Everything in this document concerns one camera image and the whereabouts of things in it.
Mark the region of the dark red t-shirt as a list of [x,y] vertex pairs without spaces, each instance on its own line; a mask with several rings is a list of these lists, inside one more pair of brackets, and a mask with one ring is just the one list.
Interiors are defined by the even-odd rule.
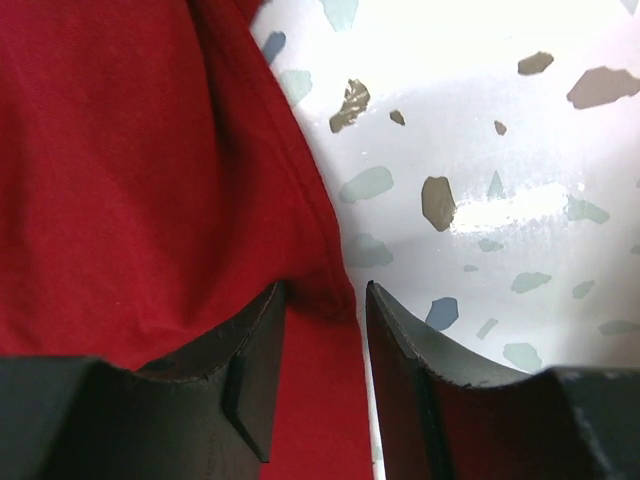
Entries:
[[373,475],[338,222],[256,1],[1,5],[1,350],[138,368],[287,287],[268,479]]

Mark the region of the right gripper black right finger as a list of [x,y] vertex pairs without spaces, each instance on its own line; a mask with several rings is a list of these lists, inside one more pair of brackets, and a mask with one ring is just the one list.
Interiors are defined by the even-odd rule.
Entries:
[[463,347],[377,283],[366,327],[390,479],[635,479],[639,373],[529,375]]

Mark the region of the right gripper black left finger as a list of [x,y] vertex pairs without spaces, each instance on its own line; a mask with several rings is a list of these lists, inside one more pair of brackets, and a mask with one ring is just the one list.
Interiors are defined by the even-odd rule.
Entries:
[[91,357],[1,361],[5,479],[256,479],[269,460],[285,326],[273,284],[129,371]]

